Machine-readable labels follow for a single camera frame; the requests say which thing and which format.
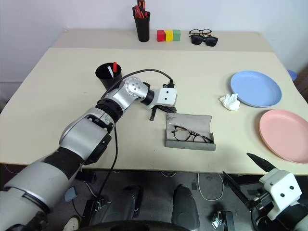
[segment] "robotic arm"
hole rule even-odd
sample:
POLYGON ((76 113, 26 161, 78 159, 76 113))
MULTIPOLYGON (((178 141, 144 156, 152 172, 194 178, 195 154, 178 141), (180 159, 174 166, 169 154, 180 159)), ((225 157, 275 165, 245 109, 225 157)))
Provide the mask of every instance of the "robotic arm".
POLYGON ((176 97, 174 88, 151 90, 136 77, 122 81, 118 89, 103 96, 64 130, 54 153, 27 166, 4 186, 0 231, 41 230, 46 214, 63 197, 81 167, 101 157, 115 123, 134 101, 151 109, 174 106, 176 97))

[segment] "black frame glasses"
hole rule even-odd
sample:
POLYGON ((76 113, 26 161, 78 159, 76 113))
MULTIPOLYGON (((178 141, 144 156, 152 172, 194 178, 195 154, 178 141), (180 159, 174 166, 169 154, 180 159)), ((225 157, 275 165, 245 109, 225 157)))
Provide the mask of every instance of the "black frame glasses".
POLYGON ((215 47, 218 42, 218 38, 212 36, 212 31, 210 29, 194 29, 191 30, 189 34, 189 37, 192 40, 192 44, 194 45, 200 45, 202 42, 205 42, 207 46, 215 47))
POLYGON ((187 141, 191 136, 194 136, 193 142, 195 142, 196 137, 200 137, 205 143, 214 143, 210 138, 178 125, 174 126, 174 131, 171 133, 173 133, 174 138, 178 141, 187 141))

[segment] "white cable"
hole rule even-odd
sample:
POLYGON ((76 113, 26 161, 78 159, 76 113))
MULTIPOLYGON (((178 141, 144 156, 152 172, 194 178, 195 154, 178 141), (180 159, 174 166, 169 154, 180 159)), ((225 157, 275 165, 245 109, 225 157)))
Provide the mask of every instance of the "white cable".
POLYGON ((199 192, 202 196, 203 199, 205 199, 206 201, 218 201, 222 196, 223 196, 223 188, 224 188, 224 183, 223 183, 223 179, 221 178, 220 174, 218 174, 220 179, 221 179, 221 183, 222 183, 222 190, 221 190, 221 195, 220 197, 216 198, 216 199, 207 199, 203 196, 202 192, 201 192, 201 189, 200 189, 200 176, 199 176, 199 173, 198 173, 198 187, 199 187, 199 192))
POLYGON ((167 176, 167 175, 165 175, 163 172, 160 172, 164 177, 174 177, 174 175, 176 174, 176 173, 173 173, 171 176, 167 176))
POLYGON ((8 170, 8 172, 13 173, 13 174, 18 174, 18 172, 11 172, 8 167, 6 167, 6 164, 4 164, 4 167, 6 168, 6 170, 8 170))
POLYGON ((92 190, 91 186, 89 186, 89 184, 88 184, 87 182, 85 182, 85 184, 86 184, 86 186, 88 187, 88 189, 89 189, 90 193, 91 193, 94 197, 96 197, 96 198, 97 198, 97 195, 95 195, 95 194, 94 194, 94 192, 93 192, 93 190, 92 190))

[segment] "red marker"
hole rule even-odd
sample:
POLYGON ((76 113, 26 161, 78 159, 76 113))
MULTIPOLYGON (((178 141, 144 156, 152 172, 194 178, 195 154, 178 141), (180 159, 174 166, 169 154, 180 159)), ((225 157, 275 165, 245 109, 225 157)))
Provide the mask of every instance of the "red marker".
POLYGON ((116 62, 114 62, 112 71, 114 72, 114 74, 117 72, 117 63, 116 62))

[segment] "crumpled tissue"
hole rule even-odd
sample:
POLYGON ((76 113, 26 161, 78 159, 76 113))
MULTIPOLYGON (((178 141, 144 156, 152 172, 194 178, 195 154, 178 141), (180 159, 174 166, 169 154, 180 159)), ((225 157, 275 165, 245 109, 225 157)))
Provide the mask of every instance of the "crumpled tissue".
POLYGON ((226 94, 225 96, 221 97, 219 100, 222 102, 223 106, 227 108, 228 110, 230 111, 239 110, 241 102, 237 100, 237 94, 232 94, 231 96, 229 94, 226 94))

